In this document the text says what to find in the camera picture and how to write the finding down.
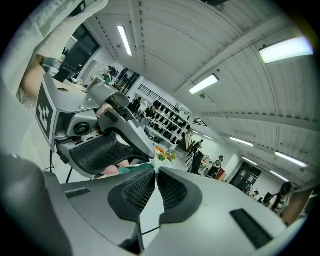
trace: black mesh pad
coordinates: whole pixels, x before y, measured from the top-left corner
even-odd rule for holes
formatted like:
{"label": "black mesh pad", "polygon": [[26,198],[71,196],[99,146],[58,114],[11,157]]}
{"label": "black mesh pad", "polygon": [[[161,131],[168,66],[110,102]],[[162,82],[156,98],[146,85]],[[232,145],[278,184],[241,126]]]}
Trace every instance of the black mesh pad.
{"label": "black mesh pad", "polygon": [[109,205],[119,218],[138,222],[155,187],[155,169],[147,167],[134,178],[115,186],[108,195]]}
{"label": "black mesh pad", "polygon": [[81,144],[69,152],[72,160],[91,175],[99,174],[108,166],[116,165],[123,160],[134,158],[148,161],[131,146],[120,143],[115,132]]}
{"label": "black mesh pad", "polygon": [[140,213],[146,207],[156,187],[156,176],[153,171],[142,177],[139,181],[127,186],[122,191],[122,197]]}
{"label": "black mesh pad", "polygon": [[160,224],[184,222],[200,207],[202,192],[194,183],[167,169],[170,170],[160,167],[157,176],[164,206],[164,213],[160,216],[159,222]]}

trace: white cloth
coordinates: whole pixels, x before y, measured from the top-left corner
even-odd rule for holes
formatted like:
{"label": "white cloth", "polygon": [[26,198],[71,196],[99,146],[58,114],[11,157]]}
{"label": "white cloth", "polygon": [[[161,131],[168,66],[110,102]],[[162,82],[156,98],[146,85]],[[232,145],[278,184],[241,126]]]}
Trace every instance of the white cloth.
{"label": "white cloth", "polygon": [[46,39],[36,48],[38,55],[59,59],[62,56],[62,52],[75,33],[76,29],[84,23],[84,21],[90,18],[95,13],[101,11],[108,4],[109,0],[95,1],[87,6],[83,12],[75,17],[67,17],[61,22],[52,33],[46,37]]}
{"label": "white cloth", "polygon": [[43,1],[23,22],[0,61],[1,83],[16,97],[35,48],[81,3],[82,0]]}

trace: white ceiling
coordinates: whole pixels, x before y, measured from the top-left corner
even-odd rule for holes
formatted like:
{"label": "white ceiling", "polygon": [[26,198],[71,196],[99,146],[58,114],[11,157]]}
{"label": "white ceiling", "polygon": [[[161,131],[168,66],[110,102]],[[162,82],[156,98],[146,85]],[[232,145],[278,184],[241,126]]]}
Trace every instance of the white ceiling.
{"label": "white ceiling", "polygon": [[[299,186],[320,176],[319,76],[312,56],[263,63],[263,45],[301,35],[269,1],[214,8],[199,0],[110,0],[89,22],[116,62],[199,113],[228,143],[229,136],[254,143],[239,145],[244,155]],[[117,26],[125,26],[133,56]],[[212,73],[219,82],[203,90],[205,99],[189,93]]]}

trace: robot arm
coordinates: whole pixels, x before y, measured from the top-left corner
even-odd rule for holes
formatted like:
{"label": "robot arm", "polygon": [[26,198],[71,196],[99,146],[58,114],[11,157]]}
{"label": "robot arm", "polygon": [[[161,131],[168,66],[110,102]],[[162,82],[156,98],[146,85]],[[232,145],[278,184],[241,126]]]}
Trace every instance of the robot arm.
{"label": "robot arm", "polygon": [[[96,111],[109,104],[100,117]],[[95,179],[123,160],[154,159],[154,146],[127,109],[129,99],[95,79],[85,93],[59,91],[44,74],[36,104],[36,119],[51,150],[81,175]],[[92,132],[100,126],[101,133]],[[119,134],[128,144],[117,140]]]}

